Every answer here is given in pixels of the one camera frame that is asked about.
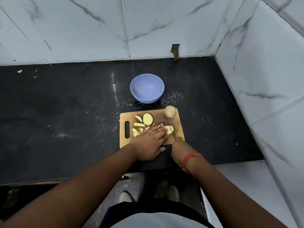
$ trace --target forearm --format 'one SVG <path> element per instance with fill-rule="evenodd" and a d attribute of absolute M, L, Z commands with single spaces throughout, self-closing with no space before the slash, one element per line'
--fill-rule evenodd
<path fill-rule="evenodd" d="M 223 227 L 286 227 L 204 157 L 190 158 L 186 167 L 198 180 Z"/>
<path fill-rule="evenodd" d="M 81 227 L 135 161 L 126 145 L 41 195 L 3 227 Z"/>

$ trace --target knife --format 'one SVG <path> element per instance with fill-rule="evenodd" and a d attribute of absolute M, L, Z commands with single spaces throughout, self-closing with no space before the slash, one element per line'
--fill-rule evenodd
<path fill-rule="evenodd" d="M 170 126 L 169 126 L 169 129 L 170 129 L 171 133 L 173 134 L 174 140 L 176 140 L 176 137 L 175 137 L 173 131 L 171 130 L 171 127 L 170 127 Z"/>

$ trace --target foot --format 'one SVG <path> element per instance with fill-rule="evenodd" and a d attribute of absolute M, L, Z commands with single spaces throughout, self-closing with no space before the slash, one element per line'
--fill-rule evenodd
<path fill-rule="evenodd" d="M 179 193 L 176 186 L 171 185 L 166 191 L 166 198 L 171 201 L 179 201 Z"/>
<path fill-rule="evenodd" d="M 122 202 L 133 203 L 135 202 L 135 200 L 133 199 L 132 195 L 129 192 L 124 191 L 119 196 L 119 203 Z"/>

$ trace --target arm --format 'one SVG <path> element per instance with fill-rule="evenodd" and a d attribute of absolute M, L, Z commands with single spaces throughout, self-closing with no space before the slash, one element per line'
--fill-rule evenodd
<path fill-rule="evenodd" d="M 184 157 L 197 153 L 188 143 L 177 139 L 172 145 L 172 157 L 182 167 Z M 286 226 L 263 207 L 249 198 L 204 157 L 191 157 L 186 169 L 197 179 L 223 227 L 277 227 Z"/>
<path fill-rule="evenodd" d="M 2 228 L 81 227 L 135 161 L 152 160 L 161 153 L 166 133 L 160 126 L 147 130 L 116 153 L 36 198 Z"/>

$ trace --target wooden cutting board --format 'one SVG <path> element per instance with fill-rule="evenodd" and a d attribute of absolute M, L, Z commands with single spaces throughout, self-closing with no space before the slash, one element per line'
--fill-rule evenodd
<path fill-rule="evenodd" d="M 181 126 L 181 122 L 180 122 L 180 118 L 179 118 L 179 114 L 178 114 L 178 110 L 176 109 L 176 115 L 174 118 L 167 118 L 165 115 L 165 109 L 157 109 L 157 110 L 146 110 L 146 111 L 137 111 L 137 112 L 128 112 L 128 113 L 121 113 L 120 114 L 120 135 L 119 135 L 119 145 L 120 148 L 122 148 L 123 146 L 127 145 L 130 141 L 132 141 L 132 139 L 134 139 L 133 136 L 133 132 L 132 129 L 134 128 L 134 122 L 139 122 L 140 121 L 135 118 L 135 115 L 140 116 L 141 118 L 143 118 L 143 115 L 149 113 L 150 115 L 152 115 L 153 119 L 154 119 L 154 123 L 155 125 L 160 125 L 160 123 L 162 122 L 164 126 L 167 126 L 169 122 L 169 124 L 171 126 L 173 126 L 174 128 L 174 135 L 175 137 L 181 137 L 183 138 L 183 140 L 185 140 L 184 137 L 184 132 L 183 132 L 183 128 Z M 125 137 L 125 124 L 126 122 L 130 123 L 130 138 L 126 138 Z M 167 141 L 164 143 L 164 145 L 169 145 L 172 144 L 174 141 L 174 137 L 172 134 L 169 135 L 169 138 L 167 139 Z"/>

